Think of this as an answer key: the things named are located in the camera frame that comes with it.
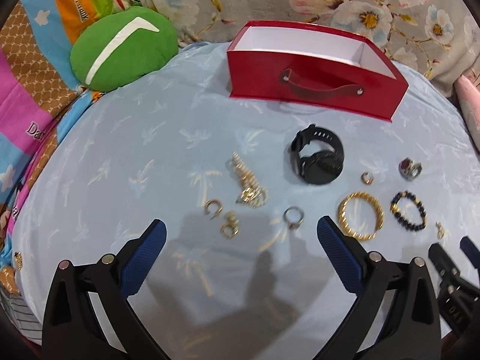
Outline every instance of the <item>gold bracelet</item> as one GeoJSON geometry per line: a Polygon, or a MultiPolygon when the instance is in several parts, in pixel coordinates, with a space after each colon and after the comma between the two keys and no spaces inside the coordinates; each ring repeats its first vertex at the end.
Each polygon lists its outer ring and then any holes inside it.
{"type": "Polygon", "coordinates": [[[380,230],[383,226],[383,209],[378,201],[378,199],[366,192],[354,192],[348,195],[338,206],[338,222],[340,223],[340,227],[342,231],[348,235],[349,237],[354,237],[358,241],[368,241],[374,239],[377,231],[380,230]],[[360,234],[357,233],[354,229],[352,229],[349,224],[347,223],[347,215],[345,212],[345,208],[347,207],[347,203],[351,199],[363,199],[368,202],[377,214],[377,223],[375,225],[375,232],[372,234],[360,234]]]}

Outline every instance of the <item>bed sheet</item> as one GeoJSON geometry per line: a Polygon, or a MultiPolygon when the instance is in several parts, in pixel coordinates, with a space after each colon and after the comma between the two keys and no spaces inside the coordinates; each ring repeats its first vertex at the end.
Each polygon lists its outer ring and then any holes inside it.
{"type": "MultiPolygon", "coordinates": [[[[377,237],[363,243],[367,251],[391,261],[425,258],[437,287],[427,255],[440,221],[448,230],[441,244],[477,283],[459,241],[468,234],[480,245],[479,158],[458,111],[426,79],[398,64],[410,88],[393,123],[309,105],[234,100],[226,47],[193,48],[105,95],[56,150],[13,233],[13,250],[23,258],[17,283],[40,321],[59,261],[96,262],[159,218],[167,243],[129,302],[171,358],[311,359],[355,299],[321,248],[316,223],[323,215],[335,218],[338,204],[358,190],[375,195],[386,211],[377,237]],[[291,170],[289,143],[311,123],[344,144],[343,173],[329,185],[306,185],[291,170]],[[229,165],[232,152],[268,189],[265,206],[235,204],[241,189],[229,165]],[[424,168],[413,182],[398,172],[407,156],[424,168]],[[375,175],[370,186],[361,181],[364,171],[375,175]],[[421,232],[407,232],[388,211],[404,190],[424,203],[429,222],[421,232]],[[222,219],[204,215],[208,199],[236,211],[236,237],[225,239],[222,219]],[[305,211],[297,231],[282,220],[291,205],[305,211]]],[[[413,205],[402,208],[417,218],[413,205]]],[[[351,202],[348,210],[358,230],[373,228],[368,205],[351,202]]],[[[374,342],[388,299],[364,346],[374,342]]],[[[97,298],[94,306],[109,341],[120,347],[97,298]]]]}

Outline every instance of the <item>green pillow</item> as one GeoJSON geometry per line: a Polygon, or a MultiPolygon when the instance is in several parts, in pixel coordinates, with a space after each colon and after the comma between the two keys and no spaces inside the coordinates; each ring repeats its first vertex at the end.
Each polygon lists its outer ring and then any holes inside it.
{"type": "Polygon", "coordinates": [[[71,49],[70,64],[87,88],[113,91],[165,66],[178,52],[169,20],[144,7],[132,7],[88,27],[71,49]]]}

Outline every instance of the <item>pink pillow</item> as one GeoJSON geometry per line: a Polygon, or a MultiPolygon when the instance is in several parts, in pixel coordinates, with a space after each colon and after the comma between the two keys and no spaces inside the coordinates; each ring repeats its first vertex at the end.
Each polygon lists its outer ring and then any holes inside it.
{"type": "Polygon", "coordinates": [[[465,76],[461,76],[455,81],[455,90],[466,126],[469,128],[477,149],[480,150],[480,91],[465,76]]]}

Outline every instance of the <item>watch face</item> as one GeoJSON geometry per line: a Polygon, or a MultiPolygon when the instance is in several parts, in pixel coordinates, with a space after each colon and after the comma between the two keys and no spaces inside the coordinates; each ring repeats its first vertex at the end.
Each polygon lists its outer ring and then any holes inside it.
{"type": "Polygon", "coordinates": [[[334,152],[320,151],[306,159],[304,179],[310,184],[328,184],[343,170],[342,159],[334,152]]]}

